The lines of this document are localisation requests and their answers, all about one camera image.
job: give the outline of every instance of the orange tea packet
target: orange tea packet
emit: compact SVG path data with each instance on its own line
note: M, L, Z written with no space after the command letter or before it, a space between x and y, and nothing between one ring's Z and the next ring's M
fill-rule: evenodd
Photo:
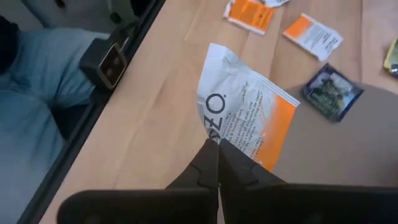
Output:
M231 0L224 17L255 34L264 35L274 15L274 9L250 0Z

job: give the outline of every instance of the person's leg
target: person's leg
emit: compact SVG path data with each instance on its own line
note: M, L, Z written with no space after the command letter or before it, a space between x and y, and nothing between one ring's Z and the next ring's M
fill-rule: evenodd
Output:
M63 147L40 99L0 89L0 223L17 223Z
M78 29L23 32L0 74L0 223L16 223L60 153L51 110L87 103L93 85L78 68L95 37Z
M79 69L80 59L100 34L81 29L22 32L20 54L10 68L13 80L46 101L52 110L89 102L93 84Z

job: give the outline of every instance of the logo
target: logo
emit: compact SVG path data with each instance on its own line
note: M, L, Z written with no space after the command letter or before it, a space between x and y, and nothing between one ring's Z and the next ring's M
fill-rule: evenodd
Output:
M219 93L213 93L211 94L207 99L206 99L206 109L210 112L210 115L212 114L220 114L224 111L225 109L225 95L222 96ZM209 104L210 100L212 100L213 98L219 98L221 100L221 108L212 108L211 105ZM217 131L215 131L214 129L212 129L209 133L209 138L210 139L214 139L214 138L221 138L220 136L220 129L221 126L223 125L223 118L219 118L219 120L215 121L214 118L209 118L205 115L205 126L206 123L209 124L209 127L211 128L215 128Z

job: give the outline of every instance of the wooden desk surface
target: wooden desk surface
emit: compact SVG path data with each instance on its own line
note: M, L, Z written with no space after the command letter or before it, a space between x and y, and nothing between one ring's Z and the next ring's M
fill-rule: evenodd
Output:
M398 37L396 0L291 0L264 37L221 17L229 0L166 0L41 224L86 189L161 189L206 139L196 89L210 42L225 45L282 88L306 82L322 66L281 33L304 12L336 29L343 44L329 62L347 77L398 93L382 68Z

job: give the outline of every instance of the torn paper packet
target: torn paper packet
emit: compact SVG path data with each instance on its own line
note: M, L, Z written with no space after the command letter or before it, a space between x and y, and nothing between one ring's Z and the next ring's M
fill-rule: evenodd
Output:
M248 0L231 0L224 11L224 17L229 22L259 35L266 33L273 15L273 8Z
M290 0L263 0L268 7L279 7Z
M272 170L299 102L226 47L210 44L197 105L211 139L227 139Z
M284 35L316 56L321 62L325 61L343 41L337 31L324 26L306 14L301 14L300 18L284 32Z

